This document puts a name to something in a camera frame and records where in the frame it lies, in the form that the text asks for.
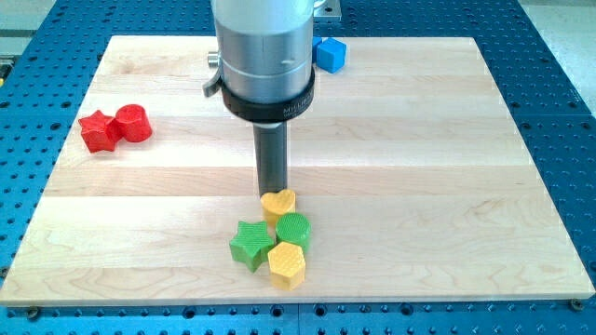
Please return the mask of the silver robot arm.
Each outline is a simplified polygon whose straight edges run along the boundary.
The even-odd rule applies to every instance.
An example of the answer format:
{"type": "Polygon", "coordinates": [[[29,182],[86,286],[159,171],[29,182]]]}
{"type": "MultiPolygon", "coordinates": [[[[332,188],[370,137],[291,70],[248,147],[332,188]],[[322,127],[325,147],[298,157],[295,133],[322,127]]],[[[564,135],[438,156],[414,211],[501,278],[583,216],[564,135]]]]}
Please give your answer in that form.
{"type": "Polygon", "coordinates": [[[218,50],[210,97],[253,126],[260,194],[288,185],[287,123],[314,98],[314,4],[308,0],[212,0],[218,50]]]}

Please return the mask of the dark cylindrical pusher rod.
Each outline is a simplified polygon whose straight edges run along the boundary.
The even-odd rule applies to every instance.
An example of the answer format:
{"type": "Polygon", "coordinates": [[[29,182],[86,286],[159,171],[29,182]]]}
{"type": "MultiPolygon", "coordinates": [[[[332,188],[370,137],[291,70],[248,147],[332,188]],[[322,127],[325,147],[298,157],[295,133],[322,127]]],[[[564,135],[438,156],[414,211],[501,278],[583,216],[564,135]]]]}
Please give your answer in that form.
{"type": "Polygon", "coordinates": [[[287,125],[254,124],[259,194],[277,193],[288,184],[287,125]]]}

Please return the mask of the blue block behind arm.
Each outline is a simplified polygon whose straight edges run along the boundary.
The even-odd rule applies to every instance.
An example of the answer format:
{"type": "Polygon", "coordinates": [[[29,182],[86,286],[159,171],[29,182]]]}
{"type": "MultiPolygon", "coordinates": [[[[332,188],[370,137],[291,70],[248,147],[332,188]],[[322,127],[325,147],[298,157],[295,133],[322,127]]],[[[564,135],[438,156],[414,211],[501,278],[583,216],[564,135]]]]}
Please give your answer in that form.
{"type": "Polygon", "coordinates": [[[322,43],[322,38],[320,36],[314,36],[312,38],[312,63],[316,64],[318,59],[318,46],[322,43]]]}

